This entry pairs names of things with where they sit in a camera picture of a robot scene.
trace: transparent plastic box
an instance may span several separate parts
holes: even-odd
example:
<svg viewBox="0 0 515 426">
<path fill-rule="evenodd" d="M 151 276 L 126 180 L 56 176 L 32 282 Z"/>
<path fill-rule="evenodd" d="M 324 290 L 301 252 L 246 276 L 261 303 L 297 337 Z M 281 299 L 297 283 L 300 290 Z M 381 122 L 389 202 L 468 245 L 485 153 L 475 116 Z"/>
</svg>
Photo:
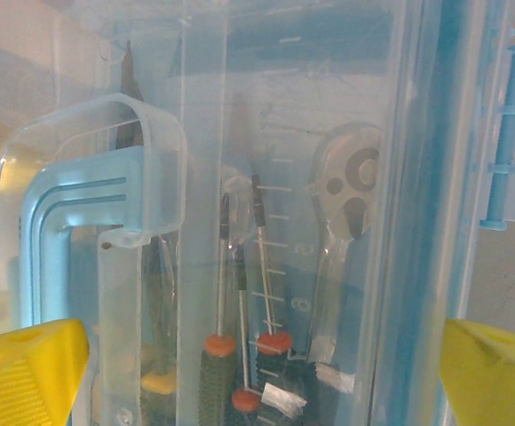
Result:
<svg viewBox="0 0 515 426">
<path fill-rule="evenodd" d="M 0 333 L 84 322 L 75 426 L 439 424 L 511 9 L 0 0 Z"/>
</svg>

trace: orange cap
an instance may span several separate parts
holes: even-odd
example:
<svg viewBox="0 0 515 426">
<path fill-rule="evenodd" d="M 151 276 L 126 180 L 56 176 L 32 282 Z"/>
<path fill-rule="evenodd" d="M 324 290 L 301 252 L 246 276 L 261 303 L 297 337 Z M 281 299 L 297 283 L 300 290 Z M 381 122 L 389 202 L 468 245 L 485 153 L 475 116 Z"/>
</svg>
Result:
<svg viewBox="0 0 515 426">
<path fill-rule="evenodd" d="M 280 355 L 291 349 L 293 338 L 286 331 L 278 331 L 274 335 L 267 333 L 257 340 L 257 350 L 265 355 Z"/>
<path fill-rule="evenodd" d="M 226 357 L 236 351 L 236 339 L 232 335 L 211 335 L 204 342 L 204 350 L 213 357 Z"/>
<path fill-rule="evenodd" d="M 240 388 L 232 394 L 232 405 L 242 413 L 253 413 L 259 409 L 260 399 L 257 393 Z"/>
</svg>

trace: blue plastic hinge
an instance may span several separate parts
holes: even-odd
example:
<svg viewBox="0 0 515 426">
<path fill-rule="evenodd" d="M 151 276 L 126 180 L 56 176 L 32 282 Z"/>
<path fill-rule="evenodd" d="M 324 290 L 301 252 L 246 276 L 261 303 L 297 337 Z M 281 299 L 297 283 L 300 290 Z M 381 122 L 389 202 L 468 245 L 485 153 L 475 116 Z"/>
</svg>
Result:
<svg viewBox="0 0 515 426">
<path fill-rule="evenodd" d="M 515 45 L 508 51 L 509 77 L 492 129 L 495 148 L 487 168 L 489 196 L 480 220 L 480 226 L 497 231 L 506 230 L 506 223 L 515 220 Z"/>
</svg>

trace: yellow plastic piece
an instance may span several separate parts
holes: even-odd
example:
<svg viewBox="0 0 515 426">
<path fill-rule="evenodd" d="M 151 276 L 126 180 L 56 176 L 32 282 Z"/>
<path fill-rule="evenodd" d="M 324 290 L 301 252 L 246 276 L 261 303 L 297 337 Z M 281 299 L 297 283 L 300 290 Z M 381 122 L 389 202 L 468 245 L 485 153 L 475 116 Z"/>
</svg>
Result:
<svg viewBox="0 0 515 426">
<path fill-rule="evenodd" d="M 177 370 L 173 368 L 166 375 L 151 371 L 141 377 L 141 388 L 159 395 L 170 395 L 177 390 Z"/>
<path fill-rule="evenodd" d="M 0 425 L 65 426 L 87 361 L 78 319 L 0 335 Z"/>
<path fill-rule="evenodd" d="M 440 377 L 458 426 L 515 426 L 515 334 L 449 319 Z"/>
</svg>

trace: metal shaft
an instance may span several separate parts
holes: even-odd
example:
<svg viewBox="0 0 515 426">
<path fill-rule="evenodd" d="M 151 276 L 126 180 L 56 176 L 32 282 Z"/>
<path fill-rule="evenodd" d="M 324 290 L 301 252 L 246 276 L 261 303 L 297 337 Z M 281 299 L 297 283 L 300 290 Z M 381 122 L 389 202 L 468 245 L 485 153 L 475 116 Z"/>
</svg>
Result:
<svg viewBox="0 0 515 426">
<path fill-rule="evenodd" d="M 265 319 L 267 322 L 267 333 L 273 335 L 276 333 L 275 328 L 275 311 L 273 309 L 272 299 L 272 282 L 269 275 L 269 257 L 267 255 L 267 248 L 265 242 L 267 237 L 265 234 L 265 208 L 264 201 L 261 196 L 261 189 L 259 184 L 259 176 L 253 175 L 251 177 L 251 185 L 254 193 L 254 213 L 256 215 L 257 225 L 257 245 L 259 246 L 259 263 L 261 266 L 261 280 L 264 286 L 264 299 L 265 299 Z"/>
<path fill-rule="evenodd" d="M 230 199 L 228 194 L 222 197 L 220 204 L 220 241 L 218 244 L 218 302 L 216 311 L 216 334 L 224 335 L 226 316 L 226 282 L 228 244 L 230 239 Z"/>
<path fill-rule="evenodd" d="M 236 249 L 236 279 L 238 282 L 238 302 L 240 305 L 240 337 L 242 339 L 243 387 L 251 388 L 250 344 L 248 342 L 248 287 L 243 245 Z"/>
</svg>

